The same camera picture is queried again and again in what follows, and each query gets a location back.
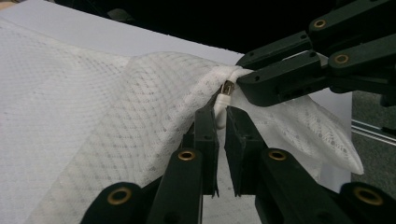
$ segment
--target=mesh laundry bag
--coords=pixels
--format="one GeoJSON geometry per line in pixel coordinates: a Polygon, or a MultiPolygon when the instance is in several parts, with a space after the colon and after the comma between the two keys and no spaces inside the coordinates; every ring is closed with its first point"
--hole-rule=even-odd
{"type": "MultiPolygon", "coordinates": [[[[0,223],[79,223],[102,189],[144,187],[163,174],[195,110],[249,72],[178,52],[81,49],[3,20],[0,36],[0,223]]],[[[308,96],[257,107],[236,86],[233,106],[316,180],[324,162],[362,173],[341,123],[308,96]]],[[[254,198],[233,196],[224,135],[220,197],[204,197],[204,223],[259,223],[254,198]]]]}

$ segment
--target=white table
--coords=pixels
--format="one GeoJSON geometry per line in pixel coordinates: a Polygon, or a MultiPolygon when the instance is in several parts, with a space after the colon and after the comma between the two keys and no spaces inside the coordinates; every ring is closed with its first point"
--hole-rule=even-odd
{"type": "MultiPolygon", "coordinates": [[[[43,0],[28,0],[1,10],[0,17],[70,45],[122,56],[178,51],[230,65],[236,64],[243,56],[226,49],[154,33],[43,0]]],[[[351,93],[334,94],[324,90],[311,94],[311,97],[340,118],[350,132],[351,93]]],[[[350,172],[325,165],[319,183],[338,191],[342,184],[349,181],[350,172]]]]}

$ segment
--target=gray carpet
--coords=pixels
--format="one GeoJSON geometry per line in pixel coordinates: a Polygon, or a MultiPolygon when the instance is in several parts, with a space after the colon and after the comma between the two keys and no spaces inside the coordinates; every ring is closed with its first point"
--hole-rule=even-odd
{"type": "MultiPolygon", "coordinates": [[[[352,118],[376,127],[396,128],[396,106],[383,107],[380,96],[355,91],[352,98],[352,118]]],[[[396,199],[396,146],[356,133],[352,141],[361,156],[364,175],[352,175],[359,181],[385,191],[396,199]]]]}

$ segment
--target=white mesh fabric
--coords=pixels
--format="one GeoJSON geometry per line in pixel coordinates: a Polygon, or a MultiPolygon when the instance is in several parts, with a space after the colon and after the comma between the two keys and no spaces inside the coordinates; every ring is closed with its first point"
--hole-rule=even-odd
{"type": "MultiPolygon", "coordinates": [[[[0,222],[79,223],[105,187],[163,174],[195,110],[232,75],[248,73],[177,52],[126,58],[79,49],[0,21],[0,222]]],[[[327,162],[361,173],[346,132],[309,97],[246,110],[270,147],[290,151],[316,179],[327,162]]],[[[235,198],[219,132],[220,198],[204,223],[258,223],[235,198]]]]}

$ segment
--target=brass rivet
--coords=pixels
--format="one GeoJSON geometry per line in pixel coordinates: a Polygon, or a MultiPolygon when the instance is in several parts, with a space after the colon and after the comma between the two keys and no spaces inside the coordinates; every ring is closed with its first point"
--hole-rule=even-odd
{"type": "Polygon", "coordinates": [[[355,196],[364,203],[379,206],[384,203],[382,197],[371,189],[356,187],[353,189],[355,196]]]}
{"type": "Polygon", "coordinates": [[[326,21],[325,20],[318,20],[318,21],[315,21],[315,23],[314,23],[314,26],[316,28],[322,28],[325,25],[326,25],[326,21]]]}
{"type": "Polygon", "coordinates": [[[283,161],[286,159],[286,154],[279,150],[272,150],[268,153],[268,156],[276,161],[283,161]]]}
{"type": "Polygon", "coordinates": [[[111,191],[111,193],[107,196],[107,201],[113,205],[119,205],[122,203],[126,203],[132,196],[132,192],[130,189],[125,187],[121,187],[119,189],[115,189],[111,191]]]}
{"type": "Polygon", "coordinates": [[[178,158],[183,161],[192,161],[195,158],[195,153],[188,150],[182,151],[178,153],[178,158]]]}
{"type": "Polygon", "coordinates": [[[349,61],[349,57],[346,54],[340,54],[334,58],[334,61],[336,63],[347,63],[347,61],[349,61]]]}

